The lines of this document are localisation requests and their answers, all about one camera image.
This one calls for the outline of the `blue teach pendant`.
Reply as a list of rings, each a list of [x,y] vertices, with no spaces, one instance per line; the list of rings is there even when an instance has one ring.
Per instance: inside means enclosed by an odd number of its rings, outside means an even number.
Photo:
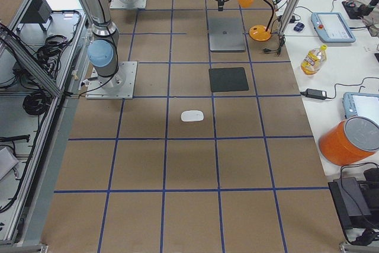
[[[356,41],[349,25],[339,12],[314,12],[311,23],[324,43],[354,43]]]
[[[378,94],[346,92],[342,99],[345,117],[366,117],[378,124]]]

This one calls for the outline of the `blue teach pendant lower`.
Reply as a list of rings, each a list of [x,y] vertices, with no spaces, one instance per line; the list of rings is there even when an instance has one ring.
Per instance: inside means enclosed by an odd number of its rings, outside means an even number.
[[[346,92],[342,99],[345,117],[366,117],[378,124],[378,94]]]

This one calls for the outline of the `black box bottom right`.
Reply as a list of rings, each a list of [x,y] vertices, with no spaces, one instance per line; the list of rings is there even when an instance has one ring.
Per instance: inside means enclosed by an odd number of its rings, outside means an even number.
[[[354,177],[328,183],[342,232],[351,245],[378,241],[378,182]]]

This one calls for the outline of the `orange cylindrical container grey lid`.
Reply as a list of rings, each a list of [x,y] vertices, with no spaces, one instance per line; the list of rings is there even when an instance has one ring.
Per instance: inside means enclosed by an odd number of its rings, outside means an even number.
[[[350,117],[319,139],[319,149],[335,165],[358,162],[378,151],[378,124],[366,117]]]

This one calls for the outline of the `yellow drink bottle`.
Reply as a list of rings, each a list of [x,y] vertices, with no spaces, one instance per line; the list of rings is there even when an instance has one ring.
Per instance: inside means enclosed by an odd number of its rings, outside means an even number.
[[[300,67],[301,70],[308,76],[316,74],[323,64],[326,62],[327,45],[323,44],[320,47],[311,49],[306,54]]]

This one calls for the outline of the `orange desk lamp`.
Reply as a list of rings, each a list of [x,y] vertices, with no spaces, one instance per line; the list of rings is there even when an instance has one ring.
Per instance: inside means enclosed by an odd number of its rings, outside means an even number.
[[[255,0],[237,0],[238,4],[242,8],[249,8]],[[274,18],[275,10],[273,4],[271,4],[267,0],[262,0],[264,3],[266,3],[270,9],[271,9],[271,16],[269,18],[269,21],[267,25],[254,25],[249,29],[249,36],[255,41],[268,41],[271,38],[271,30],[270,26],[272,24],[272,20]]]

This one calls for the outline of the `black mousepad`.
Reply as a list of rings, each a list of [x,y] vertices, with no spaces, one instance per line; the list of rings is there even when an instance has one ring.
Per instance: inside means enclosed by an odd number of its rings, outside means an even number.
[[[243,67],[210,68],[211,92],[248,91],[248,81]]]

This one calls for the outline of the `black monitor on floor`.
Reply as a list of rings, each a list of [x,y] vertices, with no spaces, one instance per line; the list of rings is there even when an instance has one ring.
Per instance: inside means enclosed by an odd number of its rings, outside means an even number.
[[[21,24],[38,24],[47,31],[52,21],[52,9],[46,0],[32,0],[22,17]]]

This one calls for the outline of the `blue teach pendant upper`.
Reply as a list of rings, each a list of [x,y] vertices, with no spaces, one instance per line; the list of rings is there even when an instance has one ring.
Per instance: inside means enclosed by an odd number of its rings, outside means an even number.
[[[354,43],[356,41],[349,25],[339,12],[314,12],[311,23],[324,43]]]

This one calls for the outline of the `black power adapter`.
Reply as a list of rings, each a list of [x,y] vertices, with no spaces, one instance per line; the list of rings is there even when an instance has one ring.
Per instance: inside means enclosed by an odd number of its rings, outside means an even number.
[[[322,91],[319,89],[307,88],[306,90],[301,91],[300,94],[304,97],[312,98],[312,99],[316,99],[316,100],[322,100],[323,101],[323,100],[329,99],[326,91]]]

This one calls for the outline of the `blue small device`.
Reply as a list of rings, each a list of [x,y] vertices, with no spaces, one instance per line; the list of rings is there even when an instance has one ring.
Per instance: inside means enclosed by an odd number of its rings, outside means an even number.
[[[296,32],[301,32],[301,31],[304,30],[304,27],[305,27],[305,25],[304,25],[303,23],[298,22],[298,23],[294,26],[293,30],[296,31]]]

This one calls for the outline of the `white computer mouse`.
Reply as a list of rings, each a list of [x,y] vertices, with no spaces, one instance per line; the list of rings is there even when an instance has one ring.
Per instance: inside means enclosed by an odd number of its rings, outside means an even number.
[[[200,110],[186,110],[181,113],[181,121],[197,122],[204,120],[204,113]]]

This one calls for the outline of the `grey closed laptop notebook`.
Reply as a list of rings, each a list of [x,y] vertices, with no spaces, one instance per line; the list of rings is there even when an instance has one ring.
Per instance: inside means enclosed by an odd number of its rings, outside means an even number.
[[[208,19],[210,51],[217,53],[244,52],[242,20],[230,17],[211,17]]]

